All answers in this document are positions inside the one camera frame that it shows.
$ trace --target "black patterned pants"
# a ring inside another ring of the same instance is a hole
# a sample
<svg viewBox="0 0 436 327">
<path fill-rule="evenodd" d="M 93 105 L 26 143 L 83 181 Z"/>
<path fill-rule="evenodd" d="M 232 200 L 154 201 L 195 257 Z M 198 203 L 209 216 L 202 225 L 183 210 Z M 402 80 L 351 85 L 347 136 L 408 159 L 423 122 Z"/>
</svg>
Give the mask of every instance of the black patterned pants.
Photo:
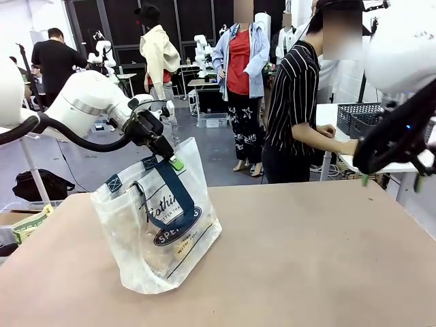
<svg viewBox="0 0 436 327">
<path fill-rule="evenodd" d="M 228 90 L 228 100 L 236 158 L 248 159 L 251 164 L 262 162 L 263 136 L 258 121 L 260 98 L 250 99 L 248 95 Z"/>
</svg>

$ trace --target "floor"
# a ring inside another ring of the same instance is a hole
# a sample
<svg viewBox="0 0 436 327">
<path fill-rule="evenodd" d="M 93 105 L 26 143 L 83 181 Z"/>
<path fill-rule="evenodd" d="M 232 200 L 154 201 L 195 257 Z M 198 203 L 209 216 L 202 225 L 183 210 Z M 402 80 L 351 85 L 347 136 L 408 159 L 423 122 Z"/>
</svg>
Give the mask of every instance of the floor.
<svg viewBox="0 0 436 327">
<path fill-rule="evenodd" d="M 249 172 L 232 171 L 237 160 L 234 153 L 233 133 L 228 128 L 198 128 L 196 117 L 192 117 L 187 102 L 175 101 L 176 116 L 181 140 L 195 137 L 201 154 L 204 173 L 208 186 L 260 184 L 262 178 L 252 178 Z M 110 143 L 119 138 L 116 132 L 92 133 L 87 140 L 96 143 Z M 109 176 L 150 155 L 148 149 L 138 148 L 132 143 L 113 153 L 95 153 L 75 144 L 42 136 L 39 140 L 27 138 L 35 165 L 76 184 L 79 191 L 82 185 L 88 191 L 101 186 Z M 59 146 L 65 154 L 68 164 L 76 178 L 74 181 L 66 162 L 62 158 Z M 0 210 L 13 202 L 24 202 L 17 198 L 12 188 L 16 175 L 29 169 L 19 141 L 0 146 Z"/>
</svg>

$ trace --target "red shirt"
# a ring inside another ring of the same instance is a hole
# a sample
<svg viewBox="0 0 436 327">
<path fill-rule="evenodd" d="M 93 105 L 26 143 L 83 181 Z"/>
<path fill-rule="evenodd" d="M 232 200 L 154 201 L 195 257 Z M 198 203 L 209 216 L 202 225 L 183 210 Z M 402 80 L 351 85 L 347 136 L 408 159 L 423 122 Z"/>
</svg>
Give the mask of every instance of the red shirt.
<svg viewBox="0 0 436 327">
<path fill-rule="evenodd" d="M 250 35 L 249 30 L 238 32 L 230 41 L 230 60 L 227 72 L 227 87 L 233 93 L 240 95 L 250 94 L 249 75 L 243 73 L 250 62 Z"/>
<path fill-rule="evenodd" d="M 163 70 L 163 83 L 165 84 L 165 83 L 169 83 L 169 82 L 171 82 L 171 74 L 170 74 L 170 72 L 168 71 L 168 70 Z M 151 77 L 149 77 L 149 85 L 151 86 L 151 85 L 153 85 L 153 81 L 151 80 Z"/>
</svg>

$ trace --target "black backpack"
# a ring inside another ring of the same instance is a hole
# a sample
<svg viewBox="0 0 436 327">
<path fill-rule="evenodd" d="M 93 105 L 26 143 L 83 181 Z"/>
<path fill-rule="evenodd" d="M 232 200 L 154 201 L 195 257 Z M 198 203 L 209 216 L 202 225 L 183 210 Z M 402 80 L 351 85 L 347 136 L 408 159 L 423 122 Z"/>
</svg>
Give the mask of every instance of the black backpack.
<svg viewBox="0 0 436 327">
<path fill-rule="evenodd" d="M 48 198 L 51 201 L 64 200 L 68 197 L 68 191 L 74 190 L 75 184 L 59 177 L 45 169 L 38 170 L 42 182 L 46 187 Z M 16 186 L 12 189 L 19 198 L 30 202 L 42 201 L 41 195 L 29 171 L 18 174 L 15 178 Z"/>
</svg>

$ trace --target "black striped shirt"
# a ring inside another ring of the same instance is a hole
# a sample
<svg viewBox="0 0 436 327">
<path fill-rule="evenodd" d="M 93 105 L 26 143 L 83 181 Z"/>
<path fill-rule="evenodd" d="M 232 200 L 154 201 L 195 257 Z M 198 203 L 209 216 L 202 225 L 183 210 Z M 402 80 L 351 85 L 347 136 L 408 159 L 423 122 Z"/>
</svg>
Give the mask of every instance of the black striped shirt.
<svg viewBox="0 0 436 327">
<path fill-rule="evenodd" d="M 314 149 L 292 137 L 292 126 L 308 123 L 316 129 L 316 97 L 320 63 L 315 49 L 298 41 L 277 67 L 271 96 L 266 141 L 291 155 L 310 155 Z"/>
</svg>

